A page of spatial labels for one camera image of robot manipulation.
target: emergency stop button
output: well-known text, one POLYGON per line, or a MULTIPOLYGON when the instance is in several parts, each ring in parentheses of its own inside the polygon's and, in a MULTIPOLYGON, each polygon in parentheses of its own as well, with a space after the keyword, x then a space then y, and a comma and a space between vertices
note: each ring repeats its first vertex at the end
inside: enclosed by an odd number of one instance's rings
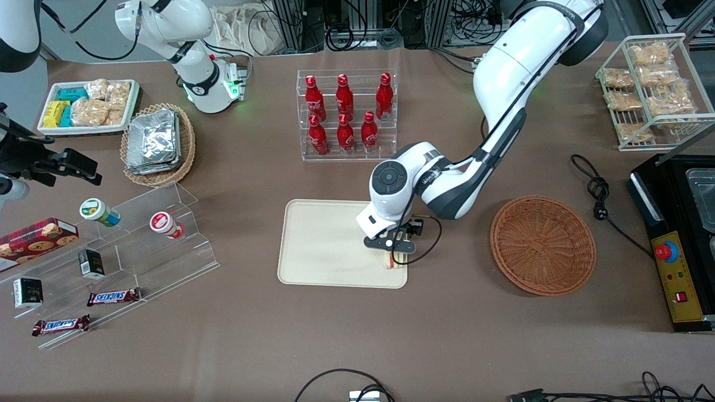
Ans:
POLYGON ((674 263, 678 260, 678 246, 673 242, 664 242, 663 244, 657 245, 655 252, 656 258, 666 263, 674 263))

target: yellow control panel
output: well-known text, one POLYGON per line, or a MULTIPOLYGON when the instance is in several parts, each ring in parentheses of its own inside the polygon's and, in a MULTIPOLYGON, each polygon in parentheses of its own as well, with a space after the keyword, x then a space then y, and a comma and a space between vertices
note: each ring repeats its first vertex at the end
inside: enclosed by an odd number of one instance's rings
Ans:
POLYGON ((693 278, 683 255, 678 232, 655 238, 651 243, 673 322, 702 321, 703 312, 693 288, 693 278))

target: yellow snack box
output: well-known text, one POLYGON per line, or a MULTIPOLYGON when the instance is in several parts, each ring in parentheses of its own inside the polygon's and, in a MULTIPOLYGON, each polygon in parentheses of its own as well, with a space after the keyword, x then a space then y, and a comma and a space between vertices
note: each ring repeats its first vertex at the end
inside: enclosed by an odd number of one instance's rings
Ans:
POLYGON ((43 127, 59 127, 59 122, 62 120, 64 109, 69 106, 69 101, 52 101, 47 107, 42 120, 43 127))

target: red cookie box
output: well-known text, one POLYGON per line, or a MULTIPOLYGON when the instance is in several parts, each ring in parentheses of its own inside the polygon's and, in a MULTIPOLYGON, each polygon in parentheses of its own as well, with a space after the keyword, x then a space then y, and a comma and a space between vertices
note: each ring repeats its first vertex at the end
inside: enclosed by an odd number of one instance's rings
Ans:
POLYGON ((77 226, 48 217, 0 237, 0 272, 24 264, 79 239, 77 226))

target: aluminum foil package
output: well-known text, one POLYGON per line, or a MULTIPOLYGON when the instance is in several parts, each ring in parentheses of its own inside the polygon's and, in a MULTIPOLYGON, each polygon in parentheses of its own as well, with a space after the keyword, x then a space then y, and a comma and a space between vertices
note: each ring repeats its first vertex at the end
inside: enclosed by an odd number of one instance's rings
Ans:
POLYGON ((181 166, 179 116, 170 109, 141 114, 127 137, 127 169, 135 175, 175 170, 181 166))

